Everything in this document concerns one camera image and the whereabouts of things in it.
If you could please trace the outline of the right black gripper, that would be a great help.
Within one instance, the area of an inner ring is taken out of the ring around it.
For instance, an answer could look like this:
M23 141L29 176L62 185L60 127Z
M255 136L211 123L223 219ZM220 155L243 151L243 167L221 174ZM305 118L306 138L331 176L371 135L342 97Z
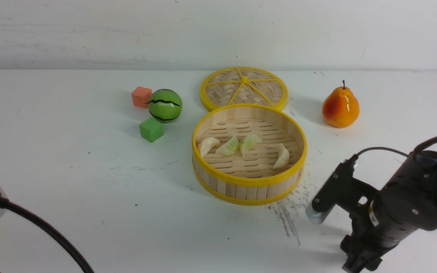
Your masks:
M347 254L348 273L376 270L382 256L411 233L437 229L437 152L422 151L421 161L409 156L375 195L367 217L352 219L352 233L340 247Z

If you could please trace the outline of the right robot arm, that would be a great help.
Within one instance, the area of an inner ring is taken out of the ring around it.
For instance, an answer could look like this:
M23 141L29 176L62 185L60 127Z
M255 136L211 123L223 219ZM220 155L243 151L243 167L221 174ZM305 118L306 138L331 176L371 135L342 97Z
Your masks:
M330 177L334 204L349 213L352 233L340 247L348 273L374 271L382 256L411 233L437 229L437 152L411 153L381 190L353 176L357 155Z

